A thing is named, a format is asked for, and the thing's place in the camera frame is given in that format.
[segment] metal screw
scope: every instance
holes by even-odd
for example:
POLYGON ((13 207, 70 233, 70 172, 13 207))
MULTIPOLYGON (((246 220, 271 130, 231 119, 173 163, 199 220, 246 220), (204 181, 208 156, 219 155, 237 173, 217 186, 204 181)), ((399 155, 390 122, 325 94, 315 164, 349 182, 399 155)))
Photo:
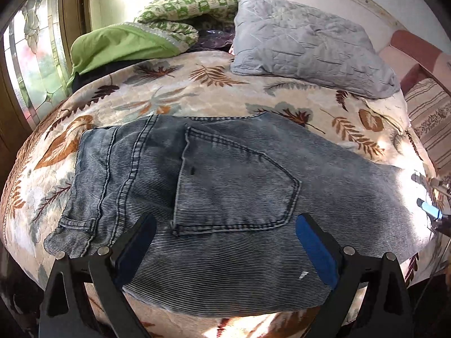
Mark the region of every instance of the metal screw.
POLYGON ((98 250, 97 250, 97 254, 98 255, 107 255, 110 252, 110 248, 107 246, 101 246, 98 250))
POLYGON ((343 248, 343 251, 346 255, 354 255, 355 254, 355 249, 351 246, 345 246, 343 248))
POLYGON ((57 261, 59 261, 60 259, 63 259, 65 256, 66 256, 66 253, 58 252, 58 253, 56 253, 55 258, 57 261))
POLYGON ((396 255, 394 255, 392 252, 388 252, 387 254, 385 254, 385 256, 389 261, 396 261, 396 255))

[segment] wooden trim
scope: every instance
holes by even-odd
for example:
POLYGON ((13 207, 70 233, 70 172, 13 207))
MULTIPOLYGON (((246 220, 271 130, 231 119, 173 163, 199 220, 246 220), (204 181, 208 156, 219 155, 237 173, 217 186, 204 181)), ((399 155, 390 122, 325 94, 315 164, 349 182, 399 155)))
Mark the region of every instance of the wooden trim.
POLYGON ((58 0, 58 12, 67 66, 72 71, 70 48, 78 37, 91 31, 89 0, 58 0))
POLYGON ((31 134, 17 101, 6 66, 3 37, 0 39, 0 190, 16 160, 16 154, 31 134))

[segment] bed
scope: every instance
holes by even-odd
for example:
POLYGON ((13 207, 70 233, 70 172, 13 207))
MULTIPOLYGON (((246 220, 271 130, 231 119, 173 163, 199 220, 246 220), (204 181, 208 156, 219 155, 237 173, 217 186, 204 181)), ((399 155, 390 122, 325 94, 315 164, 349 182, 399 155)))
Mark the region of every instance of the bed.
MULTIPOLYGON (((366 99, 305 81, 231 72, 233 56, 195 52, 126 67, 78 90, 42 121, 26 140, 8 178, 1 202, 1 238, 27 275, 45 287, 54 257, 43 242, 59 221, 70 195, 80 137, 84 131, 157 115, 252 116, 271 112, 327 140, 381 164, 435 176, 429 157, 410 127, 402 92, 366 99)), ((424 246, 432 238, 427 217, 412 210, 424 246)), ((402 261, 408 279, 412 260, 402 261)), ((107 323, 92 286, 94 312, 107 323)), ((359 290, 346 321, 355 319, 359 290)), ((127 299, 154 336, 299 336, 318 307, 247 317, 194 317, 127 299)))

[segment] wooden window frame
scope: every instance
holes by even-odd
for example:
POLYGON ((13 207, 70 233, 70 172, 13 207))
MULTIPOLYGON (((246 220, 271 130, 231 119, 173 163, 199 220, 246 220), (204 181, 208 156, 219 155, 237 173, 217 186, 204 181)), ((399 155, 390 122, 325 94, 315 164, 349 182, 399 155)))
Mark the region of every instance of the wooden window frame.
MULTIPOLYGON (((3 34, 27 0, 0 0, 0 191, 12 169, 17 152, 32 133, 23 115, 6 66, 3 34)), ((58 0, 59 24, 68 69, 72 69, 70 47, 91 31, 89 0, 58 0)))

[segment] black fabric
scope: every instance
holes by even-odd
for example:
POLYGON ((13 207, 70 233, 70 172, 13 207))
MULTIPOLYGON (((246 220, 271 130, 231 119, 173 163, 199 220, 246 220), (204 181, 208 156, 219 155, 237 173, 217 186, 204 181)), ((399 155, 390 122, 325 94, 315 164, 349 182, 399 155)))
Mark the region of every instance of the black fabric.
POLYGON ((128 60, 128 61, 115 61, 107 63, 106 65, 95 68, 92 71, 89 71, 85 74, 75 73, 74 80, 72 82, 72 92, 75 93, 77 90, 81 89, 84 85, 87 85, 94 80, 100 79, 103 76, 112 74, 115 71, 123 69, 125 67, 134 65, 136 63, 147 61, 146 58, 141 60, 128 60))

